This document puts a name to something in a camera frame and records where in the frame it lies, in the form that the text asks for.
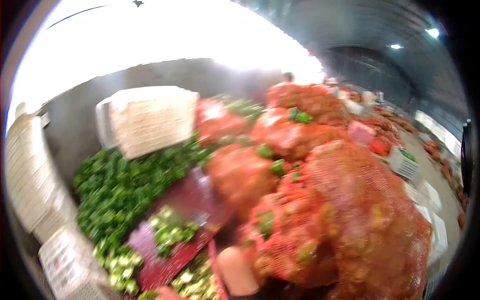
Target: metal roof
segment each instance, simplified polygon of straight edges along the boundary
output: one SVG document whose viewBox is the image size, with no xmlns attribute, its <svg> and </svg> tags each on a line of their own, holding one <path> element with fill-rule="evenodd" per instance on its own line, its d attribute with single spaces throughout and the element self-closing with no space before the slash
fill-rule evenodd
<svg viewBox="0 0 480 300">
<path fill-rule="evenodd" d="M 379 51 L 404 70 L 424 99 L 464 119 L 466 96 L 455 65 L 442 36 L 426 32 L 438 28 L 442 34 L 438 26 L 409 0 L 298 0 L 280 27 L 307 48 Z M 403 48 L 392 49 L 393 44 Z"/>
</svg>

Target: produce bag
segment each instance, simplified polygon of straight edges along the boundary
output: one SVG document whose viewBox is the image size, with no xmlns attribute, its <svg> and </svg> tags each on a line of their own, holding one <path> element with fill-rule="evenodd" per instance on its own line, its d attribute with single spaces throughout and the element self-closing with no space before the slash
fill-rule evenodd
<svg viewBox="0 0 480 300">
<path fill-rule="evenodd" d="M 315 122 L 294 122 L 286 108 L 269 109 L 250 134 L 252 142 L 266 144 L 275 155 L 290 162 L 304 159 L 314 147 L 340 138 L 347 138 L 346 132 Z"/>
<path fill-rule="evenodd" d="M 306 189 L 301 163 L 264 196 L 243 228 L 242 244 L 260 283 L 275 277 L 304 288 L 337 280 L 320 205 Z"/>
<path fill-rule="evenodd" d="M 348 126 L 350 138 L 359 144 L 369 145 L 375 136 L 375 130 L 357 121 L 352 121 Z"/>
<path fill-rule="evenodd" d="M 233 115 L 224 103 L 215 98 L 201 99 L 197 103 L 196 128 L 202 146 L 217 143 L 220 138 L 237 136 L 249 130 L 248 119 Z"/>
<path fill-rule="evenodd" d="M 349 117 L 345 105 L 317 84 L 280 83 L 267 94 L 268 108 L 298 107 L 313 116 L 319 124 L 342 125 Z"/>
<path fill-rule="evenodd" d="M 369 149 L 380 156 L 387 156 L 392 149 L 392 144 L 388 139 L 374 138 L 369 145 Z"/>
<path fill-rule="evenodd" d="M 214 152 L 206 172 L 222 199 L 245 220 L 262 196 L 275 191 L 278 177 L 270 170 L 272 163 L 259 157 L 255 147 L 232 144 Z"/>
<path fill-rule="evenodd" d="M 338 267 L 328 299 L 418 299 L 425 286 L 432 227 L 402 180 L 361 146 L 343 141 L 307 158 L 307 186 L 324 203 Z"/>
</svg>

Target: white plastic crate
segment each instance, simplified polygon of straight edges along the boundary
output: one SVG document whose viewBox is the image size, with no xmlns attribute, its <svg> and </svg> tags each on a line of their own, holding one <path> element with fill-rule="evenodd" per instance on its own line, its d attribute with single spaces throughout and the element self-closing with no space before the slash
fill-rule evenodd
<svg viewBox="0 0 480 300">
<path fill-rule="evenodd" d="M 19 116 L 7 135 L 6 181 L 22 226 L 44 243 L 61 226 L 76 225 L 77 207 L 58 175 L 40 117 Z"/>
<path fill-rule="evenodd" d="M 193 132 L 198 98 L 177 86 L 120 90 L 97 106 L 99 139 L 106 148 L 115 144 L 125 159 L 185 141 Z"/>
<path fill-rule="evenodd" d="M 417 185 L 417 190 L 422 193 L 428 201 L 428 209 L 434 213 L 442 210 L 442 202 L 436 189 L 433 188 L 426 180 L 421 180 Z"/>
<path fill-rule="evenodd" d="M 432 218 L 433 233 L 432 247 L 430 248 L 430 255 L 428 256 L 427 265 L 435 263 L 448 248 L 445 222 L 435 213 L 430 212 L 430 217 Z"/>
<path fill-rule="evenodd" d="M 77 228 L 65 226 L 40 248 L 38 257 L 58 300 L 120 300 L 108 288 L 108 274 L 93 256 L 94 246 Z"/>
<path fill-rule="evenodd" d="M 392 147 L 387 160 L 393 172 L 409 180 L 415 178 L 419 168 L 418 163 L 403 156 L 397 146 Z"/>
</svg>

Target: red cardboard sheet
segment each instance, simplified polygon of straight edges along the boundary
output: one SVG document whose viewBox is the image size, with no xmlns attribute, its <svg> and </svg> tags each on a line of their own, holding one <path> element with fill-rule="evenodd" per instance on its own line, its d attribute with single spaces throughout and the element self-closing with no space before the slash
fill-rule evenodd
<svg viewBox="0 0 480 300">
<path fill-rule="evenodd" d="M 210 215 L 207 224 L 198 230 L 192 241 L 174 246 L 169 259 L 162 259 L 156 254 L 155 232 L 148 225 L 148 219 L 164 205 L 172 207 L 184 220 L 194 221 L 203 213 Z M 140 292 L 167 284 L 212 240 L 232 214 L 233 210 L 214 193 L 209 177 L 201 169 L 192 169 L 184 179 L 173 184 L 128 238 L 130 247 L 144 258 L 142 269 L 136 275 Z"/>
</svg>

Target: person's hand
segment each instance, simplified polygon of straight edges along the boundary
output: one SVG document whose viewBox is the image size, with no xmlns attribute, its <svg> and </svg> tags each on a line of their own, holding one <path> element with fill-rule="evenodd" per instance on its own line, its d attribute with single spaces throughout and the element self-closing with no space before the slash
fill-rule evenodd
<svg viewBox="0 0 480 300">
<path fill-rule="evenodd" d="M 216 260 L 231 296 L 249 296 L 258 292 L 259 286 L 239 247 L 226 248 Z"/>
<path fill-rule="evenodd" d="M 170 287 L 159 287 L 155 292 L 158 294 L 155 300 L 185 300 Z"/>
</svg>

